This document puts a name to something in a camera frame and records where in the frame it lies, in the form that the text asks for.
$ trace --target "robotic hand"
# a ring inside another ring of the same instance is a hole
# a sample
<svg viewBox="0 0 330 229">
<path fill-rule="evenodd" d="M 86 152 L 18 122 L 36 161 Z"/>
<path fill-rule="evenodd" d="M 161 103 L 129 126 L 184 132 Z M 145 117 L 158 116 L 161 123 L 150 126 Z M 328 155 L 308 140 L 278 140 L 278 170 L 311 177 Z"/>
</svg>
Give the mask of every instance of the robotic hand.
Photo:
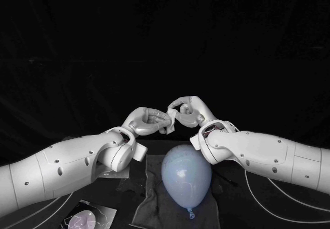
<svg viewBox="0 0 330 229">
<path fill-rule="evenodd" d="M 180 97 L 175 119 L 186 127 L 201 127 L 190 138 L 210 164 L 233 160 L 246 171 L 330 194 L 330 150 L 281 137 L 239 131 L 214 118 L 196 96 Z"/>
<path fill-rule="evenodd" d="M 90 184 L 103 172 L 119 172 L 131 159 L 141 161 L 147 148 L 135 142 L 171 123 L 161 111 L 139 107 L 121 127 L 98 135 L 62 141 L 18 162 L 0 167 L 0 217 L 40 201 L 57 198 Z"/>
</svg>

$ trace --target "table surface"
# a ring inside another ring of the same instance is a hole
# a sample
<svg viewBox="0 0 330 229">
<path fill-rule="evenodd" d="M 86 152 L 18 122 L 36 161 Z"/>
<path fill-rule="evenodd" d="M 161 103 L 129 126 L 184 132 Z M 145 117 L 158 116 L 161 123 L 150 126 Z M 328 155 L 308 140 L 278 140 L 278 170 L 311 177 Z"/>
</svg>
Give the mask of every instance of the table surface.
<svg viewBox="0 0 330 229">
<path fill-rule="evenodd" d="M 165 155 L 167 151 L 177 145 L 188 144 L 188 141 L 164 141 L 164 140 L 139 140 L 137 142 L 148 148 L 147 154 Z M 243 169 L 233 161 L 223 161 L 211 165 L 222 176 L 237 183 L 237 187 L 232 186 L 214 174 L 211 175 L 211 191 L 219 208 L 219 221 L 222 229 L 229 228 L 253 228 L 253 229 L 276 229 L 281 227 L 292 227 L 302 229 L 324 229 L 330 227 L 328 223 L 322 224 L 299 224 L 286 222 L 273 217 L 258 205 L 245 180 Z M 330 220 L 330 213 L 311 209 L 294 202 L 273 187 L 265 177 L 248 173 L 248 180 L 253 195 L 263 207 L 282 218 L 297 221 L 324 221 Z M 57 229 L 57 226 L 77 204 L 83 199 L 98 205 L 116 209 L 116 214 L 111 229 L 132 229 L 135 227 L 128 224 L 132 221 L 137 206 L 145 198 L 145 158 L 142 162 L 131 160 L 129 162 L 129 179 L 122 181 L 113 178 L 98 178 L 92 184 L 85 186 L 72 196 L 59 198 L 59 200 L 34 216 L 27 218 L 21 223 L 10 227 L 10 229 L 31 229 L 49 218 L 49 220 L 37 227 L 37 229 Z M 273 181 L 281 189 L 301 202 L 330 209 L 330 196 L 308 188 L 297 185 Z M 53 200 L 43 201 L 26 206 L 18 211 L 8 214 L 0 219 L 0 229 L 21 220 L 26 216 L 41 209 Z"/>
</svg>

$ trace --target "light blue balloon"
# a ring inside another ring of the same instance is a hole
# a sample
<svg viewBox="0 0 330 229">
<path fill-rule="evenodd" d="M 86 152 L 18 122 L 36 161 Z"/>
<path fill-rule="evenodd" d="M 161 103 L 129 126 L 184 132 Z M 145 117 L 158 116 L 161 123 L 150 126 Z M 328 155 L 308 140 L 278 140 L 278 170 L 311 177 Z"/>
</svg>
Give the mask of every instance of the light blue balloon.
<svg viewBox="0 0 330 229">
<path fill-rule="evenodd" d="M 200 150 L 191 145 L 178 145 L 167 152 L 161 163 L 161 178 L 165 190 L 175 203 L 190 212 L 207 193 L 211 169 Z"/>
</svg>

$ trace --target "gray towel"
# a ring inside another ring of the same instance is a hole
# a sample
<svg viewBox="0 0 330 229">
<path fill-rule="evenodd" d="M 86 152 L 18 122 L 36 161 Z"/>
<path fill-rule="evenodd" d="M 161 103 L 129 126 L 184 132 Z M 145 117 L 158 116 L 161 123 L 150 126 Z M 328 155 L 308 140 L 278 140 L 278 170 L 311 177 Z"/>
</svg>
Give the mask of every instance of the gray towel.
<svg viewBox="0 0 330 229">
<path fill-rule="evenodd" d="M 135 210 L 134 227 L 142 229 L 219 229 L 217 204 L 210 189 L 199 206 L 188 211 L 170 197 L 161 181 L 161 162 L 164 155 L 147 155 L 145 161 L 145 199 Z"/>
</svg>

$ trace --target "white cable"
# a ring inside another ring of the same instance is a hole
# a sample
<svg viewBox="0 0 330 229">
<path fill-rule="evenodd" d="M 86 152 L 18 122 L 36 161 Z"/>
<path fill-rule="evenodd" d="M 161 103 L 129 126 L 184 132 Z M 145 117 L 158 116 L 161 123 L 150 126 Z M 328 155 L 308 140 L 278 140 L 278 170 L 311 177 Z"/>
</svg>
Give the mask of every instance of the white cable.
<svg viewBox="0 0 330 229">
<path fill-rule="evenodd" d="M 14 225 L 17 225 L 18 223 L 21 223 L 24 220 L 27 220 L 31 216 L 34 216 L 43 209 L 46 209 L 57 200 L 59 200 L 60 197 L 57 197 L 39 211 L 36 211 L 33 214 L 30 214 L 28 216 L 26 216 L 20 221 L 17 221 L 15 223 L 13 223 L 11 225 L 8 225 L 4 229 L 8 229 L 10 227 L 13 227 Z M 47 219 L 33 228 L 36 229 L 47 220 L 49 218 L 54 215 L 54 213 L 47 217 Z"/>
<path fill-rule="evenodd" d="M 260 205 L 260 203 L 259 203 L 259 201 L 256 200 L 256 198 L 255 198 L 255 201 L 258 202 L 258 204 L 259 204 L 259 206 L 263 208 L 263 210 L 265 210 L 269 214 L 272 214 L 272 213 L 265 209 L 265 207 Z M 294 222 L 294 223 L 308 223 L 308 224 L 330 223 L 330 220 L 327 220 L 327 221 L 314 221 L 314 222 L 308 222 L 308 221 L 295 221 L 295 220 L 285 219 L 285 218 L 276 216 L 275 214 L 272 214 L 272 215 L 273 215 L 276 218 L 279 218 L 279 219 L 282 219 L 282 220 L 285 220 L 285 221 Z"/>
<path fill-rule="evenodd" d="M 308 204 L 299 202 L 297 199 L 294 199 L 294 198 L 279 189 L 279 187 L 278 187 L 276 185 L 275 185 L 275 187 L 276 187 L 278 190 L 284 193 L 284 195 L 285 195 L 289 199 L 292 199 L 295 202 L 298 202 L 299 204 L 308 206 L 309 208 L 314 208 L 314 209 L 318 209 L 318 210 L 321 210 L 321 211 L 330 212 L 330 210 L 327 210 L 327 209 L 324 209 L 324 208 L 314 207 L 314 206 L 311 206 L 311 205 L 308 205 Z"/>
</svg>

